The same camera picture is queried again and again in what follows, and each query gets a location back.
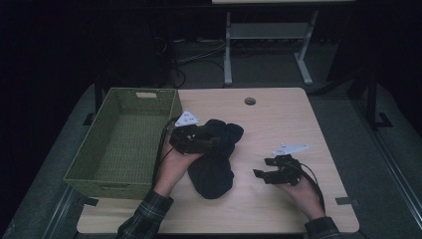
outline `floor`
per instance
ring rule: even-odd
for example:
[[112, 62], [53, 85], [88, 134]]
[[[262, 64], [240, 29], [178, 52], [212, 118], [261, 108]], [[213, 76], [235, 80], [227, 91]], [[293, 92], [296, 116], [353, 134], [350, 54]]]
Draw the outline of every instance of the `floor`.
[[[220, 42], [177, 44], [180, 66], [172, 71], [174, 81], [166, 87], [203, 89], [224, 87], [223, 53]], [[306, 86], [296, 66], [293, 52], [301, 42], [237, 42], [233, 50], [233, 85], [226, 88], [296, 87], [307, 92], [327, 84], [336, 45], [310, 45], [306, 56], [314, 83]], [[198, 57], [212, 51], [207, 58]], [[195, 57], [197, 61], [188, 62]], [[421, 198], [422, 138], [400, 113], [388, 92], [378, 87], [377, 110], [384, 112], [393, 127], [372, 130], [362, 113], [365, 98], [352, 101], [345, 83], [310, 102], [325, 137], [341, 180], [353, 202], [360, 223], [358, 232], [345, 238], [422, 238], [409, 201], [403, 196], [396, 173], [388, 166], [397, 164], [404, 178]], [[63, 177], [89, 127], [83, 125], [95, 110], [94, 87], [87, 89], [69, 117], [28, 191], [8, 232], [8, 238], [113, 238], [112, 235], [83, 235], [77, 223], [84, 197], [69, 187]]]

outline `person's right hand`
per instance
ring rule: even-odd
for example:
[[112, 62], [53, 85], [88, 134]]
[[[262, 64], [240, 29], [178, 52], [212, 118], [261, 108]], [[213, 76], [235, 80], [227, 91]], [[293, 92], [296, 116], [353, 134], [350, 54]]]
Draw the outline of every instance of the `person's right hand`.
[[303, 176], [301, 177], [301, 181], [295, 186], [289, 184], [275, 184], [275, 186], [289, 194], [296, 206], [302, 210], [309, 221], [325, 217], [316, 192]]

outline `white tag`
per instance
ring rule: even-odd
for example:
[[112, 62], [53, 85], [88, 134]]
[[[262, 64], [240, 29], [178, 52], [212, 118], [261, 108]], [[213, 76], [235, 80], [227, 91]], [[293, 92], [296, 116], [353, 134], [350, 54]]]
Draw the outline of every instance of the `white tag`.
[[199, 123], [199, 119], [191, 112], [185, 111], [182, 116], [177, 120], [176, 126], [187, 126]]
[[273, 156], [287, 155], [287, 154], [291, 154], [293, 152], [299, 152], [308, 148], [310, 148], [310, 146], [307, 144], [282, 143], [282, 145], [280, 145], [280, 147], [276, 151], [273, 151]]

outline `gray carpet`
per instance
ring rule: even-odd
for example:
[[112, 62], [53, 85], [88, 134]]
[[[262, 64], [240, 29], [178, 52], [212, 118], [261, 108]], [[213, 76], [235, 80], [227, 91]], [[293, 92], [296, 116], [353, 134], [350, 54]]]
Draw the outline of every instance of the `gray carpet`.
[[[302, 82], [292, 55], [296, 46], [279, 46], [278, 51], [262, 47], [263, 51], [256, 56], [233, 58], [234, 83], [231, 88], [300, 87], [311, 92], [324, 86], [335, 46], [310, 47], [306, 61], [315, 80], [312, 86], [306, 86]], [[188, 44], [179, 47], [180, 59], [208, 48]], [[206, 60], [221, 66], [223, 58], [220, 55]], [[223, 86], [223, 72], [215, 64], [198, 62], [180, 66], [180, 70], [186, 76], [182, 89]], [[422, 238], [422, 231], [397, 189], [383, 153], [374, 140], [374, 132], [368, 128], [357, 107], [364, 103], [364, 99], [351, 101], [345, 95], [347, 88], [348, 84], [344, 84], [322, 97], [310, 97], [316, 118], [347, 194], [354, 202], [353, 208], [360, 223], [359, 232], [345, 235], [345, 238]], [[16, 213], [10, 234], [5, 235], [5, 238], [43, 238], [46, 231], [46, 236], [50, 236], [45, 238], [112, 238], [112, 235], [77, 234], [76, 224], [82, 211], [83, 197], [70, 191], [63, 182], [66, 170], [88, 130], [83, 122], [94, 111], [94, 106], [94, 89], [90, 87], [70, 115]], [[420, 197], [421, 137], [382, 88], [379, 88], [378, 110], [387, 114], [394, 127], [381, 128], [377, 135], [398, 159], [397, 163]], [[64, 193], [70, 195], [71, 199], [67, 202], [62, 200]], [[50, 223], [60, 212], [65, 220], [58, 224]]]

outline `hand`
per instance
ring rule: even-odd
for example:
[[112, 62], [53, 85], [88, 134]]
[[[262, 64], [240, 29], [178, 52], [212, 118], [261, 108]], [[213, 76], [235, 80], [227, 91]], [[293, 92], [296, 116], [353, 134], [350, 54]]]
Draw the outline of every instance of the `hand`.
[[325, 213], [319, 204], [319, 199], [311, 184], [306, 178], [301, 177], [301, 181], [291, 186], [289, 184], [275, 184], [284, 190], [292, 198], [296, 206], [302, 210], [308, 220], [325, 217]]
[[174, 149], [170, 143], [167, 143], [162, 155], [166, 156], [162, 159], [158, 180], [153, 190], [161, 196], [168, 197], [174, 185], [183, 177], [189, 165], [202, 154], [182, 154]]

